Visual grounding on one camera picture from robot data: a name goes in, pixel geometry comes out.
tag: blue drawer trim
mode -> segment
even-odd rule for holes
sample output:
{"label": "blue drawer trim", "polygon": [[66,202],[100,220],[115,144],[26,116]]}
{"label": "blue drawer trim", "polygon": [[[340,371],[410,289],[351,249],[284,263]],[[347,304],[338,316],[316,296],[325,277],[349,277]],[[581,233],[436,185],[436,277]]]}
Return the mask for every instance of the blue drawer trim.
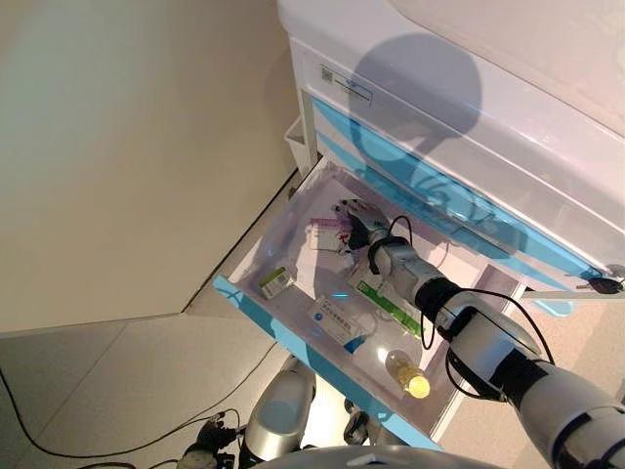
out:
{"label": "blue drawer trim", "polygon": [[357,176],[367,183],[371,188],[379,192],[382,196],[403,207],[419,220],[424,221],[435,230],[455,239],[467,247],[472,248],[479,254],[495,260],[517,272],[535,278],[543,283],[554,286],[558,290],[568,290],[561,283],[553,280],[551,277],[544,275],[542,272],[526,264],[517,257],[511,257],[506,251],[493,243],[487,241],[483,237],[473,231],[463,227],[461,224],[451,221],[446,217],[441,217],[427,203],[419,200],[410,192],[400,188],[398,185],[389,181],[380,173],[367,166],[362,160],[356,158],[351,153],[338,146],[332,140],[328,139],[320,132],[316,133],[317,138],[324,142],[341,160],[352,170]]}
{"label": "blue drawer trim", "polygon": [[[585,279],[602,277],[601,272],[583,259],[553,242],[524,221],[494,205],[483,196],[437,171],[424,160],[418,159],[414,154],[396,146],[323,101],[317,98],[313,101],[321,114],[358,149],[363,158],[375,163],[422,200],[440,207],[436,210],[441,211],[442,215],[446,214],[450,218],[457,219],[471,227],[472,231],[488,233],[491,238],[571,276]],[[328,141],[332,141],[327,136],[321,136],[321,138],[326,145],[330,146]],[[343,149],[341,153],[337,154],[343,159],[345,153],[349,154]],[[372,169],[367,165],[363,165],[363,167],[366,171]],[[491,249],[490,246],[492,244],[488,243],[486,250]],[[499,258],[492,257],[481,250],[479,252],[499,260]],[[538,278],[527,270],[525,265],[525,263],[520,263],[516,269],[522,274],[544,281],[543,278]]]}
{"label": "blue drawer trim", "polygon": [[416,448],[440,449],[432,440],[412,427],[388,407],[377,401],[367,391],[346,376],[334,364],[322,357],[300,337],[272,317],[264,308],[246,296],[226,278],[218,276],[213,286],[222,293],[234,307],[242,311],[267,334],[288,349],[295,357],[308,365],[319,376],[352,400],[358,407],[371,416],[375,416],[389,431]]}

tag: green label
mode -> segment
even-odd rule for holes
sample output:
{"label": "green label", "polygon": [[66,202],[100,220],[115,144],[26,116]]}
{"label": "green label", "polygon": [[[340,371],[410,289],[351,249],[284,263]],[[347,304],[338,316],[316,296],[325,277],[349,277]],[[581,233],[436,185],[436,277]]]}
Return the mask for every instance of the green label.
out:
{"label": "green label", "polygon": [[413,335],[421,336],[421,324],[414,320],[407,312],[405,312],[398,305],[384,296],[380,296],[378,292],[365,281],[360,281],[356,286],[356,289],[360,291],[373,303],[378,305],[384,311],[389,313],[396,321],[401,323],[407,330],[412,332]]}
{"label": "green label", "polygon": [[286,269],[284,269],[283,267],[279,267],[276,270],[274,270],[271,274],[269,274],[268,276],[266,276],[265,278],[263,278],[260,282],[260,287],[264,287],[265,285],[267,285],[270,281],[272,281],[274,278],[276,278],[277,276],[279,276],[280,274],[282,274],[284,271],[286,271]]}

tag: yellow liquid bottle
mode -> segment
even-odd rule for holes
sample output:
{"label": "yellow liquid bottle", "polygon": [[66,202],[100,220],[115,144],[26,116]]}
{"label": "yellow liquid bottle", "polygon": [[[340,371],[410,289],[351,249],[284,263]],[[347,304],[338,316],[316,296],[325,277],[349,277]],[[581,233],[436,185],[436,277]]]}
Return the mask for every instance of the yellow liquid bottle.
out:
{"label": "yellow liquid bottle", "polygon": [[413,398],[424,399],[430,395],[430,381],[402,350],[389,352],[384,365],[399,387]]}

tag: qr code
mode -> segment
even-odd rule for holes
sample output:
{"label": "qr code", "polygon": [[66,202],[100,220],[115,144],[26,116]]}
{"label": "qr code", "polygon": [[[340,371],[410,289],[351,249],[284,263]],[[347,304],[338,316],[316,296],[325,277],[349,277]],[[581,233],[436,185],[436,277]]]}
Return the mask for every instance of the qr code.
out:
{"label": "qr code", "polygon": [[327,69],[325,66],[321,68],[321,78],[323,81],[332,83],[332,70]]}

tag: open drawer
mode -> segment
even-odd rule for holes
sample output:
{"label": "open drawer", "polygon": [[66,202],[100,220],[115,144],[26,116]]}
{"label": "open drawer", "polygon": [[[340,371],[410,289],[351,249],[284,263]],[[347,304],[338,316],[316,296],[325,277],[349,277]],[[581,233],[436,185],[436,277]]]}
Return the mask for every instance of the open drawer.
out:
{"label": "open drawer", "polygon": [[[236,308],[388,430],[410,445],[437,448],[434,441],[444,431],[452,409],[457,407],[454,400],[459,399],[444,369],[446,344],[437,337],[431,350],[422,351],[419,337],[352,287],[348,278],[360,259],[366,262],[366,249],[340,255],[312,249],[309,243],[311,219],[335,218],[333,207],[342,199],[367,200],[390,219],[404,213],[407,204],[420,203],[408,193],[403,196],[396,193],[393,200],[401,203],[395,205],[365,184],[363,180],[367,179],[352,173],[340,160],[325,156],[233,274],[229,278],[216,278],[214,286]],[[456,283],[502,293],[512,293],[517,288],[518,282],[490,265],[487,258],[449,242],[420,220],[412,218],[412,227],[418,254]],[[397,224],[394,232],[408,237],[405,226]],[[294,281],[268,300],[260,284],[281,267]],[[352,353],[314,320],[311,311],[321,296],[365,330],[364,341]],[[503,310],[505,305],[500,302],[494,306]],[[431,324],[424,327],[426,334],[432,333]],[[419,365],[431,386],[427,398],[411,397],[387,372],[385,358],[396,349],[410,357],[420,357]]]}

